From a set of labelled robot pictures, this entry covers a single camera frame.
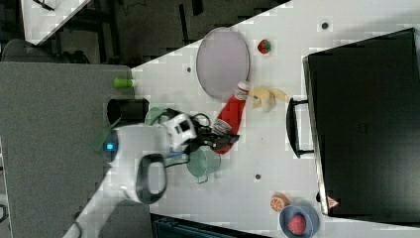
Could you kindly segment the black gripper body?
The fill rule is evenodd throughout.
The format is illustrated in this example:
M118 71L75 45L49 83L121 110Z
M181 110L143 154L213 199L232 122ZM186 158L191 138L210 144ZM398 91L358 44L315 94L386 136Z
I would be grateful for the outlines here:
M189 142L189 152L195 152L202 146L207 146L216 151L228 146L227 135L217 135L208 126L194 126L196 137Z

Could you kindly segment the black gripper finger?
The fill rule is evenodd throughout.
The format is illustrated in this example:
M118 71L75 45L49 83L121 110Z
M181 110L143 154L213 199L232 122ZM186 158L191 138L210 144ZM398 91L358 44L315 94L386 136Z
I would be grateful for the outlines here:
M239 135L219 135L216 139L216 148L223 149L232 146L240 139Z

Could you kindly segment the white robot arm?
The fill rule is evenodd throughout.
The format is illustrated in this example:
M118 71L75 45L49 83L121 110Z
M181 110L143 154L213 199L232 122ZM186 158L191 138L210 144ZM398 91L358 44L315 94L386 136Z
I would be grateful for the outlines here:
M154 204L165 194L167 174L161 189L152 189L151 166L168 158L189 155L203 146L224 151L240 138L226 121L203 125L196 117L167 108L150 125L119 126L109 133L103 149L114 154L104 179L64 233L62 238L99 238L114 209L124 200Z

